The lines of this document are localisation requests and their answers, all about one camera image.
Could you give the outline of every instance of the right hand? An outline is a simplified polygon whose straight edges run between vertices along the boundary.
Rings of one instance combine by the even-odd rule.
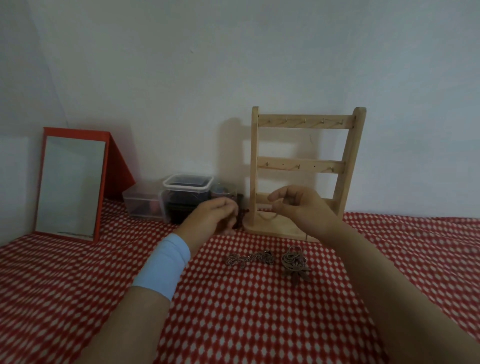
[[[274,212],[291,219],[300,230],[320,241],[329,240],[329,235],[342,225],[337,215],[311,188],[285,186],[273,191],[268,200],[274,201]]]

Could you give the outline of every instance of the white lid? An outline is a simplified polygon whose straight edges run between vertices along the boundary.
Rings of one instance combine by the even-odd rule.
[[[210,190],[213,176],[197,174],[174,174],[163,181],[163,186],[171,191],[202,193]]]

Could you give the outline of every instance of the jewelry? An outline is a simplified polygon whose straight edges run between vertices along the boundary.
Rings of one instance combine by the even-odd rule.
[[[245,263],[259,261],[265,264],[275,263],[275,258],[271,251],[265,250],[263,252],[257,252],[247,256],[241,256],[240,254],[229,254],[223,258],[223,261],[227,266],[234,266],[237,263],[240,263],[240,269],[245,268]]]
[[[296,245],[289,247],[288,251],[282,256],[282,265],[285,268],[283,275],[291,275],[294,288],[299,284],[300,278],[306,282],[311,282],[307,274],[310,268],[307,267],[306,262],[307,258],[303,256],[302,248]]]

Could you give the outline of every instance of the wooden base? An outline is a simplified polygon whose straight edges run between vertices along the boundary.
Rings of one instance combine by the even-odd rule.
[[[251,225],[249,212],[243,218],[243,228],[252,234],[276,236],[279,238],[307,240],[307,234],[297,228],[292,220],[275,212],[257,211],[255,225]]]

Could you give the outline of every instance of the red and white tablecloth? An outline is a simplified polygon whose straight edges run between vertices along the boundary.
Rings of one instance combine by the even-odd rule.
[[[480,220],[347,213],[345,221],[480,341]],[[174,229],[107,201],[98,244],[26,235],[0,248],[0,363],[71,363],[100,330],[156,243]],[[279,259],[303,247],[312,283],[292,289]],[[276,264],[227,267],[230,252]],[[342,262],[317,243],[214,237],[188,264],[157,363],[383,363],[388,357]]]

